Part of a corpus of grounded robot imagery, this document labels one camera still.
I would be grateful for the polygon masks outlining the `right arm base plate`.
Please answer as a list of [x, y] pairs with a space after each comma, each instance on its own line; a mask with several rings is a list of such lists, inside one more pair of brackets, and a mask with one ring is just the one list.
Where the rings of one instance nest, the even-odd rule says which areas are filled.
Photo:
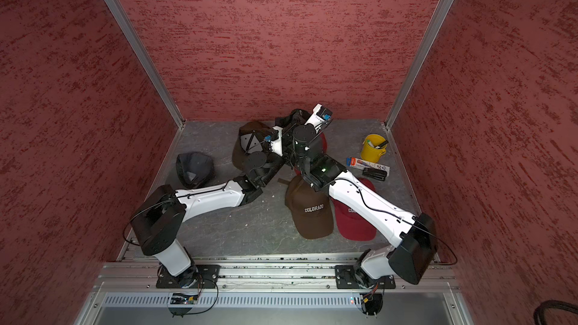
[[337, 288], [340, 290], [393, 290], [396, 288], [392, 275], [383, 276], [376, 280], [369, 275], [363, 275], [360, 269], [354, 266], [335, 266], [335, 278]]

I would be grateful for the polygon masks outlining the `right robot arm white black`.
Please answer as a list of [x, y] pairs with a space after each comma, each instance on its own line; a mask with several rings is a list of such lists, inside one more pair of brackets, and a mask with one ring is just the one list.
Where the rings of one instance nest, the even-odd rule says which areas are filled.
[[425, 213], [414, 215], [390, 203], [343, 164], [315, 148], [331, 115], [330, 110], [317, 105], [312, 113], [296, 109], [287, 117], [276, 118], [282, 156], [313, 190], [326, 193], [361, 215], [389, 243], [387, 248], [366, 251], [358, 260], [355, 276], [359, 284], [369, 287], [395, 274], [417, 285], [438, 250], [434, 220]]

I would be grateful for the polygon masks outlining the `dark grey cap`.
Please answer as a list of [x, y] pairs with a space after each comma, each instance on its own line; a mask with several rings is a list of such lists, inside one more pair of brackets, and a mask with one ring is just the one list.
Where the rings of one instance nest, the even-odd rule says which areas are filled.
[[186, 189], [197, 189], [215, 176], [214, 161], [200, 152], [181, 153], [176, 159], [176, 172]]

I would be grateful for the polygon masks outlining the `red cap with white logo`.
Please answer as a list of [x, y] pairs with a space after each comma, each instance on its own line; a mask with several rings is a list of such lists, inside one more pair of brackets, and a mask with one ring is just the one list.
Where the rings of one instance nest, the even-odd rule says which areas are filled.
[[337, 228], [342, 237], [356, 242], [368, 242], [376, 237], [376, 228], [361, 215], [334, 198], [331, 201], [334, 205]]

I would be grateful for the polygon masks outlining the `dark brown cap back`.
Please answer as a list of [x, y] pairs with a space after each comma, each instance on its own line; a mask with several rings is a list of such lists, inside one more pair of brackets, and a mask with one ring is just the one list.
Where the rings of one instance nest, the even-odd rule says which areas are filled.
[[272, 127], [260, 121], [251, 121], [241, 126], [238, 138], [233, 147], [232, 163], [239, 169], [244, 169], [244, 162], [254, 152], [270, 150], [270, 143], [266, 138], [272, 135]]

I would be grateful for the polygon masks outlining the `black cap front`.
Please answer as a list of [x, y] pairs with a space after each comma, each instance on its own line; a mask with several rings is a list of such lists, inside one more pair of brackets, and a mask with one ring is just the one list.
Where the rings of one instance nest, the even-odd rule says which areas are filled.
[[304, 125], [310, 118], [311, 113], [302, 109], [294, 109], [286, 117], [277, 117], [275, 126], [281, 128], [281, 135], [291, 131], [295, 126]]

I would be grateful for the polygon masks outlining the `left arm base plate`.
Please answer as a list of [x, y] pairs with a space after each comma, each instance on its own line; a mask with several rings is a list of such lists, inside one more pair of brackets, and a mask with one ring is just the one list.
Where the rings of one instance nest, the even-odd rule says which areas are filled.
[[221, 267], [218, 265], [193, 265], [180, 275], [171, 275], [164, 265], [157, 271], [157, 289], [201, 290], [215, 289]]

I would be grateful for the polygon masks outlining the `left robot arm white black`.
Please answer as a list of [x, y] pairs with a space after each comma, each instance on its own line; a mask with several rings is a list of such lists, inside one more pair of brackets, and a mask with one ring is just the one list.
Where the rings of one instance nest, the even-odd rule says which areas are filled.
[[155, 257], [174, 278], [196, 272], [194, 262], [177, 240], [189, 219], [220, 209], [252, 203], [285, 164], [276, 153], [256, 152], [245, 160], [243, 173], [228, 182], [195, 190], [157, 188], [129, 220], [144, 255]]

